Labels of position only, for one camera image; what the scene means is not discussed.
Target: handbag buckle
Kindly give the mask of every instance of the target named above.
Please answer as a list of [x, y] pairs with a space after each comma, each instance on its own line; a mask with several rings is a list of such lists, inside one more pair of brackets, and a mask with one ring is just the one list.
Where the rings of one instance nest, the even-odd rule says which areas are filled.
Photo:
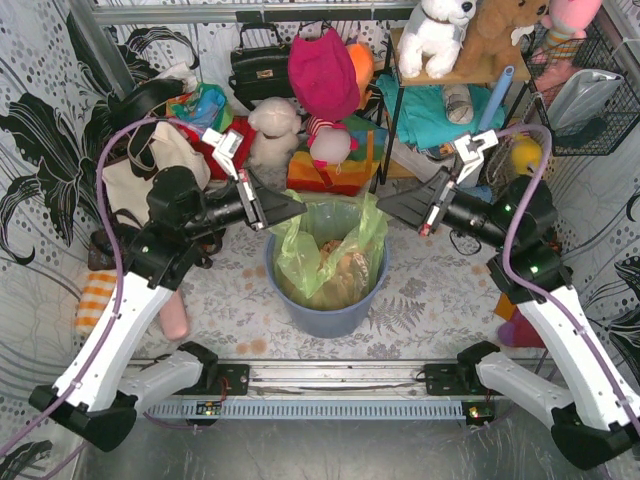
[[271, 78], [273, 77], [273, 70], [259, 70], [256, 72], [258, 78]]

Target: brown teddy bear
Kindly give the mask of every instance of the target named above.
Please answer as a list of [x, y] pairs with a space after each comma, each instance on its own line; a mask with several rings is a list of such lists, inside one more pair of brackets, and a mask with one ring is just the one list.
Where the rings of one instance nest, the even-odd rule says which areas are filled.
[[496, 75], [507, 65], [515, 66], [520, 57], [520, 38], [533, 31], [548, 5], [549, 0], [484, 0], [467, 29], [456, 71], [472, 73], [483, 54], [494, 55]]

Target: red bag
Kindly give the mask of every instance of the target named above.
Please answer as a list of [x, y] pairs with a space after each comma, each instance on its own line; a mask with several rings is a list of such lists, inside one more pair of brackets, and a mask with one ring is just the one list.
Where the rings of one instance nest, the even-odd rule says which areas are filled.
[[335, 28], [317, 40], [293, 39], [289, 82], [300, 105], [322, 120], [342, 120], [360, 103], [356, 71]]
[[[214, 147], [209, 145], [208, 143], [204, 143], [200, 141], [198, 134], [187, 129], [182, 128], [184, 132], [189, 136], [189, 142], [191, 146], [196, 152], [200, 152], [204, 155], [204, 160], [209, 165], [209, 169], [211, 170], [211, 179], [212, 180], [226, 180], [227, 174], [224, 173], [224, 170], [220, 168], [218, 162], [213, 159], [213, 151]], [[242, 167], [244, 162], [249, 158], [249, 149], [251, 148], [251, 144], [253, 143], [253, 139], [256, 137], [256, 131], [249, 126], [249, 121], [247, 117], [235, 117], [229, 125], [228, 130], [235, 130], [244, 138], [242, 139], [242, 143], [238, 147], [236, 154], [233, 156], [233, 164], [236, 169]]]

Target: clothes rod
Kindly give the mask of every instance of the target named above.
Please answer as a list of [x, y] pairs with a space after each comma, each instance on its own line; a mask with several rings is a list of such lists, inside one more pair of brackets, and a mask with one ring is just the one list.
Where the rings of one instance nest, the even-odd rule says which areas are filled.
[[98, 7], [98, 25], [407, 20], [415, 2], [244, 3]]

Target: yellow ball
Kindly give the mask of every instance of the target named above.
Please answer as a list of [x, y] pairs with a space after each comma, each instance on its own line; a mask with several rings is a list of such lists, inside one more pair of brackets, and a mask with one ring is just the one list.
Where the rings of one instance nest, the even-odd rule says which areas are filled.
[[518, 175], [531, 175], [540, 166], [542, 147], [531, 137], [516, 135], [511, 148], [511, 163]]

